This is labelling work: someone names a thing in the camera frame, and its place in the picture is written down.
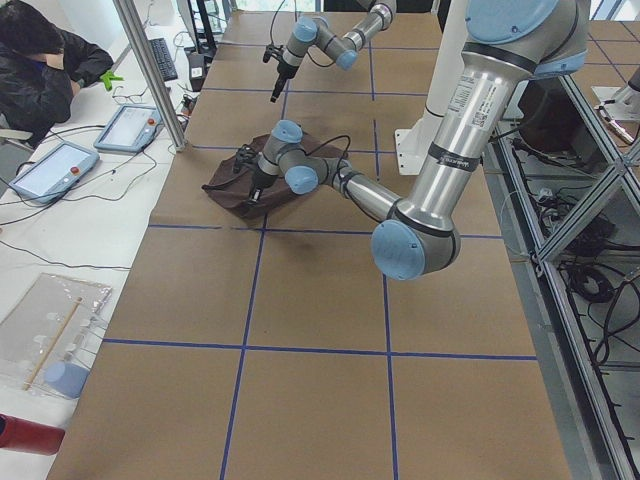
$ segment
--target brown cloth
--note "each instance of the brown cloth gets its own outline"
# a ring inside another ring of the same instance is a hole
[[[268,139],[268,134],[256,137],[249,144],[249,147],[256,152],[261,152]],[[344,158],[347,158],[347,154],[343,150],[331,145],[321,146],[321,142],[306,133],[300,143],[305,152],[313,151],[313,156],[315,157],[339,158],[344,153]],[[271,188],[262,192],[262,196],[257,203],[248,202],[253,172],[247,167],[243,167],[239,173],[235,174],[233,173],[234,163],[235,155],[223,160],[209,183],[203,185],[202,189],[207,192],[207,195],[214,202],[229,210],[235,216],[239,218],[260,217],[274,208],[294,201],[299,197],[289,188],[284,178],[280,177]]]

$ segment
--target white desk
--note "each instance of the white desk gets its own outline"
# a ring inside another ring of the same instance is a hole
[[[165,37],[171,51],[175,52],[173,39],[182,30],[184,30],[182,21],[180,17],[175,16],[173,23],[169,26],[147,27],[147,36],[149,38]],[[188,35],[183,35],[182,38],[185,42],[188,41]],[[180,78],[168,82],[167,85],[171,86],[172,104],[178,106],[184,93],[178,84],[188,85],[188,80],[185,80],[188,64],[182,48],[177,49],[175,64]],[[146,83],[132,52],[127,54],[115,73],[125,79],[124,82],[114,82],[114,86],[123,86],[118,90],[118,94],[137,94],[145,89]],[[144,101],[145,103],[153,101],[148,91],[144,95]],[[101,84],[93,85],[83,89],[74,99],[71,120],[65,124],[56,125],[52,131],[62,132],[86,125],[104,125],[118,106],[111,97],[111,92],[105,91]],[[96,129],[61,133],[61,136],[65,140],[92,148],[97,134]],[[56,137],[45,140],[37,148],[32,159],[41,158],[58,143],[59,139]],[[59,201],[52,208],[31,219],[2,227],[0,239],[52,261],[130,267],[146,230],[149,213],[156,203],[173,161],[174,150],[168,133],[160,132],[146,149],[146,153],[155,159],[157,166],[138,179],[121,200],[109,202],[89,198],[79,202]],[[81,183],[104,172],[114,171],[115,173],[80,187],[70,192],[65,198],[78,198],[90,194],[108,198],[119,197],[133,178],[153,166],[152,160],[139,155],[126,165],[117,168],[128,158],[130,156],[101,154],[100,161],[94,170],[84,177]],[[22,203],[7,205],[16,200],[18,197],[13,191],[7,191],[2,196],[0,223],[22,218],[35,211]],[[111,318],[127,278],[126,271],[70,269],[47,265],[26,253],[0,245],[0,321],[7,316],[43,272],[111,286],[113,289],[111,297],[101,312],[105,320]],[[75,401],[16,391],[3,385],[0,379],[0,411],[7,415],[64,428],[74,409]],[[54,458],[54,456],[15,453],[0,449],[0,478],[44,479]]]

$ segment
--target green object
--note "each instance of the green object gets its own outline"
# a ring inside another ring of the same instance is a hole
[[[110,92],[113,89],[113,85],[111,82],[122,81],[124,78],[118,77],[111,70],[107,70],[102,75],[100,75],[100,80],[104,83],[104,88],[107,92]]]

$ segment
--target black jacket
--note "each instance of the black jacket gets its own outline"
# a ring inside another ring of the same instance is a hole
[[[85,86],[113,66],[107,52],[82,37],[60,30],[64,38],[64,71],[42,66],[0,43],[0,113],[12,128],[33,132],[37,145],[55,124],[71,115],[70,80]]]

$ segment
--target keyboard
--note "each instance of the keyboard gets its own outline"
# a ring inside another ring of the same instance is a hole
[[[176,72],[176,66],[171,58],[171,52],[169,52],[166,40],[164,38],[151,38],[149,39],[149,45],[158,68],[160,68],[162,79],[167,82],[178,78],[178,72]]]

